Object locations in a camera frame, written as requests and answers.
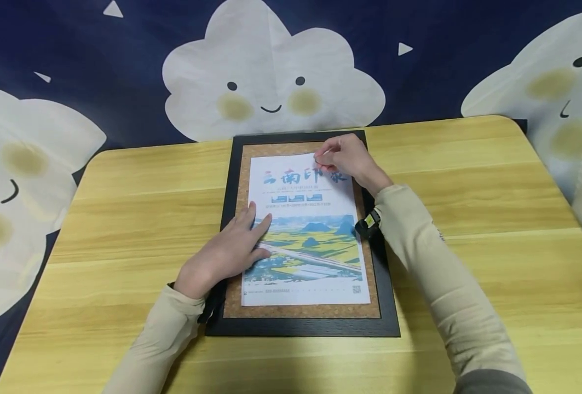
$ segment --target chinese characters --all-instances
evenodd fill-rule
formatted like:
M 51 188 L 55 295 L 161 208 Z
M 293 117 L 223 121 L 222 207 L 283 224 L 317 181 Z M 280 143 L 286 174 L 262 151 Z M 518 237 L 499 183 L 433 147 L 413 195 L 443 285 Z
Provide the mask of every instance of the chinese characters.
M 300 183 L 300 181 L 310 182 L 311 179 L 313 180 L 313 183 L 316 184 L 319 181 L 319 178 L 323 177 L 323 175 L 324 172 L 321 171 L 321 169 L 311 169 L 311 167 L 307 167 L 304 169 L 303 177 L 294 169 L 288 169 L 284 171 L 284 174 L 279 179 L 284 185 L 297 185 Z M 339 183 L 348 180 L 349 178 L 345 177 L 344 174 L 341 174 L 339 171 L 332 171 L 330 173 L 330 179 L 332 179 L 334 183 Z M 271 174 L 271 171 L 265 171 L 263 183 L 275 183 L 277 180 L 278 179 L 275 178 L 273 174 Z

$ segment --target fabric backdrop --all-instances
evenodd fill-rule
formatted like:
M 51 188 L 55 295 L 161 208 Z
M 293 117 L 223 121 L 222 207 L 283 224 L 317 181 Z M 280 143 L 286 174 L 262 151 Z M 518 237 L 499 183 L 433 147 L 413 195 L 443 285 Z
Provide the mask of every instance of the fabric backdrop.
M 0 0 L 0 373 L 97 152 L 490 113 L 582 223 L 582 0 Z

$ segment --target road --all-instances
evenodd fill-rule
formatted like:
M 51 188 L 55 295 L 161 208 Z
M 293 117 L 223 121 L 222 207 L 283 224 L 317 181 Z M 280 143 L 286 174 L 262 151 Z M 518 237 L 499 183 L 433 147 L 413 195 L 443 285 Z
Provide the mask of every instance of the road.
M 297 258 L 298 260 L 301 260 L 301 261 L 304 261 L 307 263 L 318 264 L 318 265 L 336 266 L 337 268 L 354 271 L 356 273 L 361 272 L 361 267 L 351 266 L 349 264 L 345 264 L 345 263 L 342 263 L 342 262 L 337 261 L 337 260 L 332 260 L 332 258 L 317 257 L 317 256 L 312 256 L 311 254 L 307 254 L 307 253 L 303 253 L 303 252 L 295 252 L 295 250 L 282 249 L 282 248 L 278 248 L 277 246 L 265 244 L 264 242 L 261 242 L 259 247 L 266 249 L 266 250 L 269 250 L 271 253 L 286 254 L 289 257 Z

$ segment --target light wood table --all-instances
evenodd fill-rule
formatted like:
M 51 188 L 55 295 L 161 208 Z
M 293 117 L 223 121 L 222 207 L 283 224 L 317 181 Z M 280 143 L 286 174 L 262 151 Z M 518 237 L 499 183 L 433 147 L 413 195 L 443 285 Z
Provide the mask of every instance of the light wood table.
M 582 229 L 513 121 L 366 128 L 505 322 L 535 393 L 582 393 Z M 219 230 L 231 141 L 112 150 L 88 166 L 0 394 L 99 393 L 162 286 Z M 400 339 L 200 336 L 169 393 L 450 393 L 424 303 L 398 264 Z

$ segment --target wrist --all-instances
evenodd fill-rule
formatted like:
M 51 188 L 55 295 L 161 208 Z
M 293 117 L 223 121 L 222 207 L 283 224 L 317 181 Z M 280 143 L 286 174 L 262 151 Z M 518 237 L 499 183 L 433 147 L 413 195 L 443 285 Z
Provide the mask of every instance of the wrist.
M 394 181 L 392 181 L 389 175 L 387 175 L 379 166 L 368 171 L 361 184 L 361 186 L 365 187 L 374 198 L 376 198 L 381 190 L 392 185 L 394 185 Z
M 205 298 L 214 285 L 216 281 L 208 270 L 186 262 L 179 271 L 174 289 L 188 298 L 200 299 Z

